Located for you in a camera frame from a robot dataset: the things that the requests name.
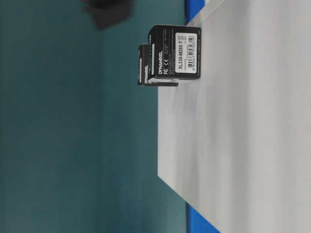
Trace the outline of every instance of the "teal wall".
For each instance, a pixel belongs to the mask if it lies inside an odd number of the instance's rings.
[[[104,32],[78,1],[0,3],[0,232],[185,232],[156,176],[157,91],[135,84],[138,45],[184,1],[137,0]]]

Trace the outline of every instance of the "barcode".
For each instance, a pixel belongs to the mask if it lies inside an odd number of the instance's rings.
[[[195,70],[196,63],[196,38],[195,36],[188,36],[187,43],[187,61],[188,68]]]

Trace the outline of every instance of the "dark blurry object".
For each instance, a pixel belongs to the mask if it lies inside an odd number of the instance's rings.
[[[98,29],[119,23],[132,13],[132,0],[82,0]]]

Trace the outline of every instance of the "white table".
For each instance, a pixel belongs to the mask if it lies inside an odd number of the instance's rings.
[[[311,231],[311,1],[211,0],[202,76],[158,89],[158,175],[221,232]]]

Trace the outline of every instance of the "dynamixel box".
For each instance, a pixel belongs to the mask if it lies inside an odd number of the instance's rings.
[[[148,34],[149,81],[187,82],[201,75],[201,28],[155,25]]]
[[[138,48],[138,85],[144,86],[178,86],[178,83],[148,82],[148,45],[143,44]]]

